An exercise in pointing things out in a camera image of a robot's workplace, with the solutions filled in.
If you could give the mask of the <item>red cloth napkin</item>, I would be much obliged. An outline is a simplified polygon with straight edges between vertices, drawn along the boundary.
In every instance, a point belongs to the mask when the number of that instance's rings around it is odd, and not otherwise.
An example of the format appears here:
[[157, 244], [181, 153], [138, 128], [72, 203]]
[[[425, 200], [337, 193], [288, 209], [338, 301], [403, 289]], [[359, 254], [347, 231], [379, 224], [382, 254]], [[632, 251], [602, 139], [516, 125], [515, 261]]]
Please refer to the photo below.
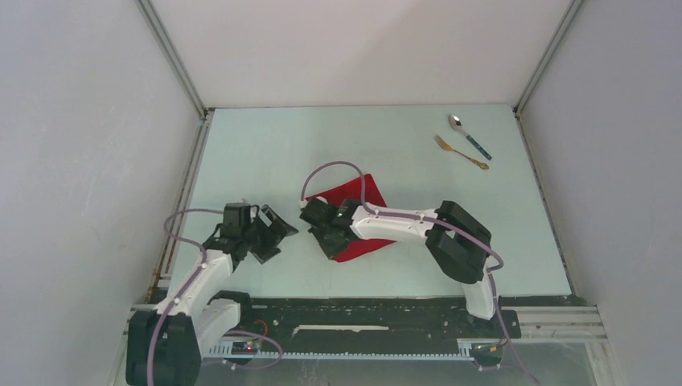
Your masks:
[[308, 195], [304, 199], [310, 200], [314, 197], [319, 197], [335, 206], [339, 206], [345, 199], [358, 199], [361, 202], [353, 215], [351, 226], [359, 240], [351, 242], [349, 249], [343, 254], [342, 260], [336, 261], [337, 263], [354, 260], [393, 242], [385, 230], [376, 230], [376, 226], [382, 224], [376, 218], [376, 209], [384, 206], [385, 200], [371, 174], [364, 174], [337, 187]]

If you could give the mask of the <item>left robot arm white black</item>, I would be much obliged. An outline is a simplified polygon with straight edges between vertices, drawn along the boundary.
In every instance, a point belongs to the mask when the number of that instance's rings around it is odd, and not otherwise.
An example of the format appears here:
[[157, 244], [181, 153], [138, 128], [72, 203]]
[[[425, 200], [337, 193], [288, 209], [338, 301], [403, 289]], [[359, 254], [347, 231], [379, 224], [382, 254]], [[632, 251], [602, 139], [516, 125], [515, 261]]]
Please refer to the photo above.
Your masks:
[[203, 359], [224, 335], [253, 328], [251, 296], [221, 286], [248, 255], [264, 264], [298, 230], [267, 205], [228, 203], [219, 213], [222, 220], [210, 236], [192, 242], [199, 256], [179, 287], [130, 318], [128, 385], [193, 385]]

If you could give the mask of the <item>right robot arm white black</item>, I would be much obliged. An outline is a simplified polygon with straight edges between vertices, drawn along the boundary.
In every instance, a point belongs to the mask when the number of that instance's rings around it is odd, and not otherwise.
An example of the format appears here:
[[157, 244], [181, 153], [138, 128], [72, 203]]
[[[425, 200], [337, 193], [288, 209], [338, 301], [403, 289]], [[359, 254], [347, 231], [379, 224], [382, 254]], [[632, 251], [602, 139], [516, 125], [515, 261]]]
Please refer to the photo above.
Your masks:
[[467, 323], [479, 336], [500, 324], [491, 284], [491, 233], [461, 206], [444, 201], [428, 210], [399, 210], [346, 199], [339, 206], [309, 199], [300, 212], [324, 254], [334, 259], [360, 240], [390, 240], [425, 246], [440, 270], [462, 286]]

